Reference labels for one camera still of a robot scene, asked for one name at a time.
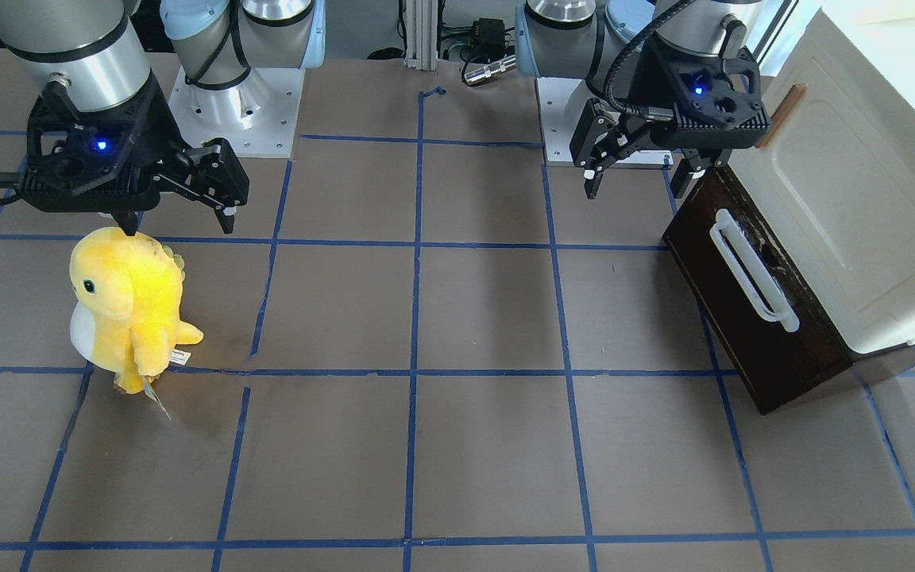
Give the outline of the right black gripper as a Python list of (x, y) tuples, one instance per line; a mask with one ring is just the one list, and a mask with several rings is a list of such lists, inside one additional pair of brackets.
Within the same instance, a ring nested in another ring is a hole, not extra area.
[(109, 213), (134, 238), (160, 191), (175, 192), (209, 207), (232, 234), (249, 186), (225, 138), (188, 148), (154, 75), (131, 99), (97, 112), (77, 110), (67, 88), (50, 80), (29, 114), (18, 195), (41, 211)]

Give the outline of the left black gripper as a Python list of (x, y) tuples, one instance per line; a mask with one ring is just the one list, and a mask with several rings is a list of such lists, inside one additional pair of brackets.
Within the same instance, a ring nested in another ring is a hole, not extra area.
[(670, 190), (682, 199), (705, 171), (726, 165), (733, 149), (749, 148), (772, 127), (758, 62), (747, 47), (723, 60), (679, 51), (651, 35), (621, 64), (620, 97), (647, 113), (668, 113), (614, 119), (600, 100), (585, 102), (569, 149), (574, 166), (585, 171), (588, 199), (598, 195), (606, 171), (642, 149), (681, 149)]

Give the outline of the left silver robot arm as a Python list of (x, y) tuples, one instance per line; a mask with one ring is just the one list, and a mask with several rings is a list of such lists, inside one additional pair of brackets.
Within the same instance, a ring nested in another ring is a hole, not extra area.
[(672, 179), (723, 165), (772, 127), (747, 48), (759, 1), (527, 1), (515, 23), (523, 75), (579, 79), (588, 93), (571, 162), (596, 198), (604, 174), (640, 151), (679, 151)]

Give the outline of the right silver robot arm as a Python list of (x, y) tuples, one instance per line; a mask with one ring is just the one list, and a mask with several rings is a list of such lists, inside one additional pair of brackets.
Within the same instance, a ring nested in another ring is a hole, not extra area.
[(25, 166), (0, 187), (48, 213), (99, 213), (127, 235), (178, 193), (222, 232), (249, 199), (240, 153), (284, 156), (290, 95), (264, 70), (318, 68), (323, 1), (163, 1), (181, 80), (166, 98), (130, 1), (0, 1), (0, 39), (39, 87)]

